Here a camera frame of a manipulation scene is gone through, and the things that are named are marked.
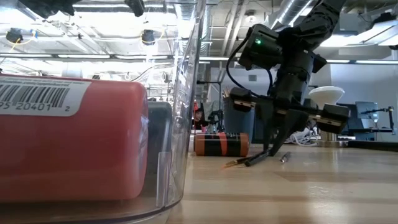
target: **barcode label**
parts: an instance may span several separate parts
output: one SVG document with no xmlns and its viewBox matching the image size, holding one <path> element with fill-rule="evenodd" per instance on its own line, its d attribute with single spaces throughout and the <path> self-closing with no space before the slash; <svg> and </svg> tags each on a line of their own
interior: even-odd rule
<svg viewBox="0 0 398 224">
<path fill-rule="evenodd" d="M 72 116 L 90 83 L 0 76 L 0 114 Z"/>
</svg>

